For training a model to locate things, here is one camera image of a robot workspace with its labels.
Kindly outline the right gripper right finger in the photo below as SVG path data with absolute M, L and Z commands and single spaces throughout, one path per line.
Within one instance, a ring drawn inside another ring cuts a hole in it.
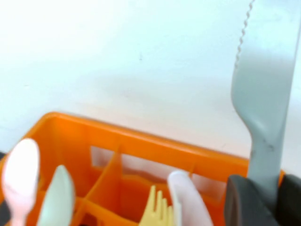
M 284 174 L 276 191 L 275 226 L 301 225 L 301 179 Z

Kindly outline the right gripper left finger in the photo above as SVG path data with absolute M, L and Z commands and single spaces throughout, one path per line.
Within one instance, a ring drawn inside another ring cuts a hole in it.
M 226 186 L 224 221 L 227 226 L 271 226 L 273 215 L 247 178 L 231 175 Z

